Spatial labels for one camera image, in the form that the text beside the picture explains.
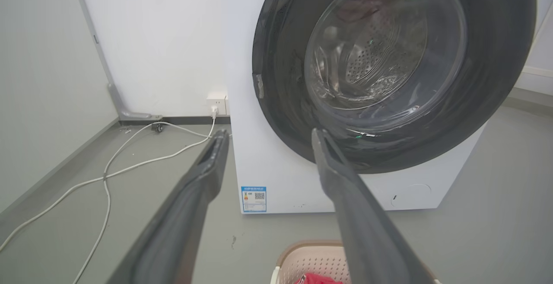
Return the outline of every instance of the pink laundry basket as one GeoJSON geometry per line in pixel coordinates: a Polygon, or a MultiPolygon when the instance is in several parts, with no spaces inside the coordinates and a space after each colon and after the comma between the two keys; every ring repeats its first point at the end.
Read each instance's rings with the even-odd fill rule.
{"type": "Polygon", "coordinates": [[[301,241],[289,246],[278,258],[271,284],[294,284],[303,274],[313,273],[351,284],[346,253],[340,241],[301,241]]]}

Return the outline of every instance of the wall outlet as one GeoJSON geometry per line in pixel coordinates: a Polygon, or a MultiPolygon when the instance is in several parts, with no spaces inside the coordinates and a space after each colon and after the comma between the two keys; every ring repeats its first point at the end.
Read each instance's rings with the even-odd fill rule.
{"type": "Polygon", "coordinates": [[[209,115],[211,115],[211,107],[217,107],[217,109],[219,110],[219,112],[217,113],[217,115],[220,115],[220,116],[225,116],[227,115],[227,106],[225,104],[225,97],[227,95],[226,94],[213,94],[213,95],[208,95],[207,97],[207,113],[209,115]]]}

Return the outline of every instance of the gray floor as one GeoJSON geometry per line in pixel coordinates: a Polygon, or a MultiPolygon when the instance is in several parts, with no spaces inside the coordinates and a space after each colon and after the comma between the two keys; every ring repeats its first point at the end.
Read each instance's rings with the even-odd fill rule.
{"type": "MultiPolygon", "coordinates": [[[[190,128],[209,130],[208,126],[190,128]]],[[[53,193],[59,196],[76,183],[101,176],[107,160],[129,137],[119,128],[109,130],[64,166],[53,177],[55,182],[47,182],[48,190],[32,194],[32,202],[2,214],[0,240],[52,203],[53,193]]],[[[172,128],[160,135],[149,131],[116,159],[111,170],[175,152],[198,140],[172,128]]],[[[109,278],[200,151],[201,146],[109,180],[109,225],[79,284],[101,284],[109,278]]],[[[543,112],[501,107],[438,209],[389,215],[445,284],[551,283],[552,158],[553,118],[543,112]]],[[[91,184],[25,228],[0,253],[0,282],[71,283],[99,233],[106,201],[102,184],[91,184]]],[[[276,259],[291,243],[339,238],[333,214],[241,215],[231,152],[223,188],[208,211],[193,283],[268,283],[276,259]]]]}

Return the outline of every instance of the washing machine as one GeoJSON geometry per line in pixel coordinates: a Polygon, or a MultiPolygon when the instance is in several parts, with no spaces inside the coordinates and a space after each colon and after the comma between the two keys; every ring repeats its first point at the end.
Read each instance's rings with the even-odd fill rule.
{"type": "Polygon", "coordinates": [[[334,211],[326,129],[385,210],[440,205],[520,75],[536,0],[223,0],[244,214],[334,211]]]}

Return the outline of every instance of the washing machine door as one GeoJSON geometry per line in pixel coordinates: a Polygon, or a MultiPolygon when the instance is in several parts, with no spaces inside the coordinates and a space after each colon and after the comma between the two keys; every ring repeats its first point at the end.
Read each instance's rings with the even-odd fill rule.
{"type": "Polygon", "coordinates": [[[314,162],[326,129],[359,173],[431,160],[503,102],[535,0],[265,0],[253,82],[267,121],[314,162]]]}

